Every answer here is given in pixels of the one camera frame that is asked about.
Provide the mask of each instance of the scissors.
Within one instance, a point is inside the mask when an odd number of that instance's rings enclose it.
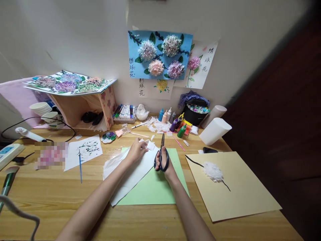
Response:
[[[162,142],[160,144],[161,146],[160,146],[160,150],[159,150],[159,169],[156,171],[159,171],[159,170],[162,170],[163,172],[166,171],[166,169],[168,167],[168,163],[170,161],[167,149],[165,149],[166,150],[166,165],[164,167],[162,167],[162,147],[164,146],[164,142],[165,142],[165,135],[163,133]],[[154,168],[156,168],[156,156],[155,156],[155,160],[154,160]]]

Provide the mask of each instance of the scissor blade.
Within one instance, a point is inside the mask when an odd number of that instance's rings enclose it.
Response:
[[[163,136],[162,136],[162,142],[160,143],[160,148],[162,148],[164,146],[164,142],[165,142],[165,134],[163,133]]]

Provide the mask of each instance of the blue poster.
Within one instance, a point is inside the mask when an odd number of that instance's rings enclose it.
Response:
[[[192,40],[192,34],[129,30],[129,76],[183,80]]]

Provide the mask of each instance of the hand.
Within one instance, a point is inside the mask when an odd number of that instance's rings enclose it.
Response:
[[[167,160],[167,158],[166,158],[166,147],[162,147],[162,166],[166,165],[166,160]],[[156,167],[155,167],[155,170],[158,170],[160,168],[159,165],[160,165],[160,162],[159,162],[159,151],[158,151],[158,153],[156,154]],[[166,179],[168,181],[177,177],[176,171],[175,171],[175,169],[173,167],[173,164],[172,164],[172,161],[171,161],[170,157],[169,157],[169,162],[168,162],[167,169],[164,172],[164,174],[165,174],[165,177],[166,177]]]
[[[139,142],[141,138],[136,138],[134,143],[131,145],[129,152],[126,156],[131,163],[136,162],[139,160],[145,152],[148,152],[146,142]]]

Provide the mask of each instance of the power strip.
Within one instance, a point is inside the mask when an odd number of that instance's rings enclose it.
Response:
[[[16,156],[18,156],[24,148],[24,145],[21,144],[10,144],[3,148],[0,151],[0,171]]]

